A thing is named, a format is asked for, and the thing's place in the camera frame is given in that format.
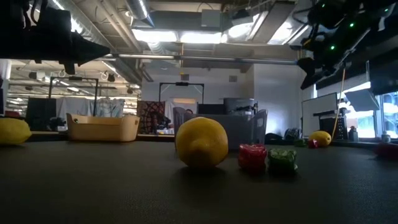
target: gray bin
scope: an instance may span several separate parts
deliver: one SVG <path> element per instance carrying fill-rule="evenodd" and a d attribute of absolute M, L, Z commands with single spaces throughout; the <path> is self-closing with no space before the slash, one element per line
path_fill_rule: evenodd
<path fill-rule="evenodd" d="M 228 136 L 230 150 L 238 150 L 240 144 L 263 144 L 266 135 L 267 110 L 260 110 L 255 116 L 190 114 L 183 108 L 173 108 L 174 133 L 180 126 L 196 117 L 210 118 L 219 122 Z"/>

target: lemon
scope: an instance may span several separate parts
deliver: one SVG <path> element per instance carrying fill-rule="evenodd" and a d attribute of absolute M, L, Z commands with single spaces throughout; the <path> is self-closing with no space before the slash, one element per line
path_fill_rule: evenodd
<path fill-rule="evenodd" d="M 331 136 L 326 131 L 314 131 L 308 140 L 317 140 L 319 147 L 327 147 L 331 142 Z"/>
<path fill-rule="evenodd" d="M 228 137 L 219 122 L 193 118 L 183 123 L 175 137 L 178 157 L 189 167 L 217 166 L 228 155 Z"/>
<path fill-rule="evenodd" d="M 32 135 L 25 121 L 13 118 L 0 119 L 0 145 L 18 145 Z"/>

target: yellow cable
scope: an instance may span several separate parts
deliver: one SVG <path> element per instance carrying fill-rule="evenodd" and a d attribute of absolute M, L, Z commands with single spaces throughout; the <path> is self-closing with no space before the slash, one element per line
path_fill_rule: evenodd
<path fill-rule="evenodd" d="M 335 137 L 337 119 L 338 119 L 338 115 L 340 113 L 341 95 L 343 94 L 343 86 L 344 86 L 344 78 L 345 78 L 345 76 L 346 76 L 346 69 L 344 68 L 344 70 L 343 70 L 343 79 L 341 80 L 340 99 L 338 100 L 338 105 L 337 105 L 337 115 L 336 115 L 336 119 L 335 119 L 335 127 L 333 128 L 333 132 L 331 134 L 331 140 L 333 140 L 333 138 Z"/>

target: black table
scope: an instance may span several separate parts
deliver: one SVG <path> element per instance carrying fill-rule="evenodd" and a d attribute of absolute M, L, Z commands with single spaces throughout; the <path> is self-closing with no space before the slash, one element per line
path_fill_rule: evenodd
<path fill-rule="evenodd" d="M 174 144 L 166 142 L 32 142 L 3 147 L 0 219 L 398 223 L 398 163 L 380 161 L 362 149 L 296 150 L 298 175 L 277 178 L 246 175 L 239 170 L 236 154 L 213 172 L 192 172 L 176 158 Z"/>

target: tan basket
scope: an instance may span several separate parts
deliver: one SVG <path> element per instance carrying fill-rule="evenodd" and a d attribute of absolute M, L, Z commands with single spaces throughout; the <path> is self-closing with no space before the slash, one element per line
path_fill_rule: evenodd
<path fill-rule="evenodd" d="M 134 141 L 139 117 L 100 118 L 67 114 L 68 135 L 74 141 Z"/>

